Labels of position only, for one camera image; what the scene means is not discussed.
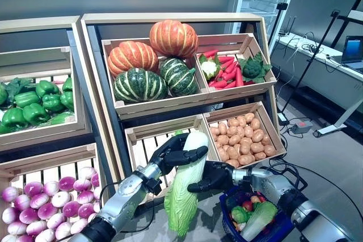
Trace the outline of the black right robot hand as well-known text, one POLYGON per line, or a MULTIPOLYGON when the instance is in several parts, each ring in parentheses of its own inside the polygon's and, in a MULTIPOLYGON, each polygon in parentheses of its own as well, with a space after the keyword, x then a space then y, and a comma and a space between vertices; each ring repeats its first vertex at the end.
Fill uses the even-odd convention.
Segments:
POLYGON ((206 161, 202 179, 187 186, 191 193, 208 192, 210 190, 226 191, 233 187, 234 167, 224 162, 206 161))

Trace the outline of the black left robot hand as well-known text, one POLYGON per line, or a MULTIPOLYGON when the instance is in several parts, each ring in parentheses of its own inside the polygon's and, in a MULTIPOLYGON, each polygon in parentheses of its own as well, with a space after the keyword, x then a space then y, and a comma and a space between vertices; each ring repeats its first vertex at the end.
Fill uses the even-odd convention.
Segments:
POLYGON ((161 176, 169 174, 175 166, 196 162, 207 154, 207 145, 199 144, 194 149, 183 150, 188 136, 191 133, 173 136, 153 153, 149 162, 158 166, 161 176))

